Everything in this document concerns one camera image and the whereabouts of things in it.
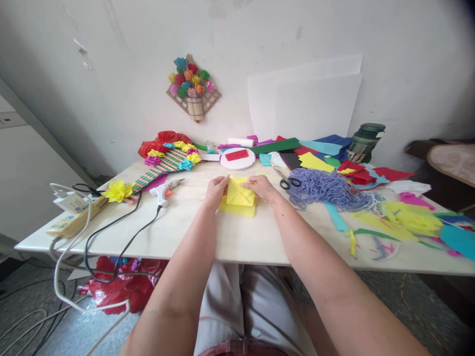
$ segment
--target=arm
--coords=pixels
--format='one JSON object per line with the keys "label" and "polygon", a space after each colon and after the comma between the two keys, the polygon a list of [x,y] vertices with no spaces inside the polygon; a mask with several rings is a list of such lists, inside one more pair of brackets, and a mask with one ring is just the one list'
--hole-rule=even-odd
{"label": "arm", "polygon": [[216,254],[216,209],[229,177],[208,185],[201,207],[158,281],[121,356],[193,355],[199,310]]}
{"label": "arm", "polygon": [[341,356],[428,355],[396,316],[270,184],[251,177],[243,186],[272,206],[285,252],[307,287]]}

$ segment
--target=white paper roll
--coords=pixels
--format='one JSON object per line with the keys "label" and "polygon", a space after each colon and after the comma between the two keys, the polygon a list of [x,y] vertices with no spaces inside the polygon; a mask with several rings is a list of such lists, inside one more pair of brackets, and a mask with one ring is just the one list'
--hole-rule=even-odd
{"label": "white paper roll", "polygon": [[253,148],[254,140],[248,138],[228,138],[228,144],[240,144],[242,147]]}

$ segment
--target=power strip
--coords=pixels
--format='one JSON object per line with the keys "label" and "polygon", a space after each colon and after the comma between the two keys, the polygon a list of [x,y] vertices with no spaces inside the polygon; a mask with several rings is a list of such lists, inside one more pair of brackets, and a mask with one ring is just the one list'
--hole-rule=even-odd
{"label": "power strip", "polygon": [[[108,198],[104,196],[91,197],[91,220],[107,206]],[[86,225],[88,220],[89,208],[84,209],[80,213],[69,215],[61,218],[51,226],[46,233],[53,237],[70,238],[75,236]]]}

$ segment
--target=tangled yarn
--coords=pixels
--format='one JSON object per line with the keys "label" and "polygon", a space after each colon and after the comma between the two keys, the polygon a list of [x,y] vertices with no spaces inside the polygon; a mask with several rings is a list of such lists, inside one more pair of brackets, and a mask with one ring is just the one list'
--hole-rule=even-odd
{"label": "tangled yarn", "polygon": [[287,191],[290,202],[301,209],[306,204],[327,201],[343,210],[357,211],[370,208],[374,199],[371,193],[352,188],[346,178],[337,171],[325,172],[309,168],[297,168],[290,172],[290,177],[302,182],[300,187],[291,185]]}

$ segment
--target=round paper plate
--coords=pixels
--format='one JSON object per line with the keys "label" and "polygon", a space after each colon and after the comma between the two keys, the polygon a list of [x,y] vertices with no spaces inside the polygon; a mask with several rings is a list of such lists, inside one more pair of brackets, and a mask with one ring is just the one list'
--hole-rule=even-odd
{"label": "round paper plate", "polygon": [[[239,158],[234,161],[228,161],[226,159],[226,154],[228,153],[233,153],[237,151],[242,151],[246,150],[249,154],[249,156],[244,157],[244,158]],[[252,152],[250,149],[244,148],[244,147],[235,147],[235,148],[230,148],[229,150],[226,150],[223,152],[221,157],[219,158],[219,163],[221,163],[221,166],[224,168],[230,169],[230,170],[241,170],[241,169],[246,169],[254,164],[256,161],[256,155],[254,152]]]}

